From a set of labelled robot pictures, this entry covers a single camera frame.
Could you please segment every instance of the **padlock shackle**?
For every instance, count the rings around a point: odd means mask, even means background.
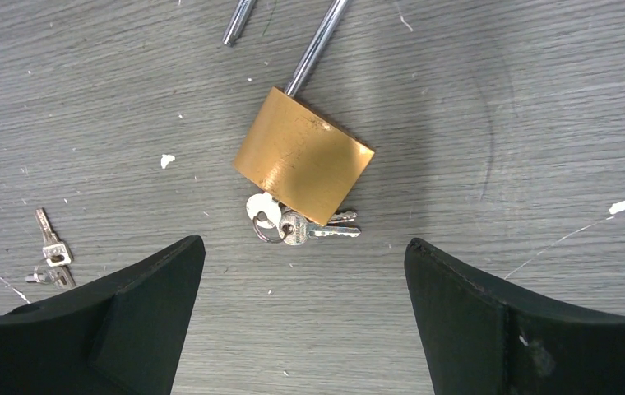
[[[320,23],[320,27],[317,28],[315,35],[305,50],[303,57],[298,62],[298,66],[295,68],[293,78],[286,86],[284,93],[288,96],[294,97],[298,93],[301,87],[305,84],[305,81],[310,77],[310,73],[313,71],[317,60],[322,54],[322,50],[325,48],[327,41],[330,40],[332,32],[339,24],[342,14],[348,5],[349,0],[334,0],[330,9],[327,10],[327,14]]]

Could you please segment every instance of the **key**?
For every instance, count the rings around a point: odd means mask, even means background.
[[[266,215],[268,221],[259,221],[257,219],[257,225],[264,229],[276,228],[279,222],[281,222],[281,214],[283,209],[269,193],[257,193],[252,195],[245,207],[248,212],[250,220],[254,220],[260,212]]]
[[[334,215],[330,219],[330,225],[351,222],[355,219],[349,211],[340,215]],[[288,245],[301,245],[309,239],[326,237],[331,235],[359,237],[361,229],[352,226],[321,226],[314,224],[296,211],[287,211],[281,216],[279,223],[279,236],[284,238]]]
[[[75,280],[66,266],[49,267],[45,270],[40,270],[37,266],[34,273],[25,277],[25,280],[39,284],[54,284],[59,290],[70,290],[75,287]]]
[[[43,208],[35,211],[36,221],[39,222],[41,234],[44,237],[44,247],[41,249],[50,267],[69,265],[72,262],[71,250],[58,238],[51,228],[49,218]]]

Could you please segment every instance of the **black rubber object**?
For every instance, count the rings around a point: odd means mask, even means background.
[[[413,239],[407,286],[437,395],[625,394],[625,317],[531,292]]]
[[[0,394],[169,394],[204,257],[187,237],[0,316]]]

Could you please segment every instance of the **table surface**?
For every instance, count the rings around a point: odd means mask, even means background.
[[[377,152],[363,234],[264,244],[230,162],[329,3],[260,0],[231,49],[234,0],[0,2],[0,314],[56,294],[36,207],[79,284],[203,237],[175,393],[433,393],[415,236],[625,314],[625,2],[352,2],[300,99]]]

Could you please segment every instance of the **brass padlock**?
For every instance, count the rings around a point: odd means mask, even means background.
[[[336,27],[346,0],[335,0],[285,91],[273,87],[233,166],[276,200],[325,225],[374,152],[293,96],[307,79]]]

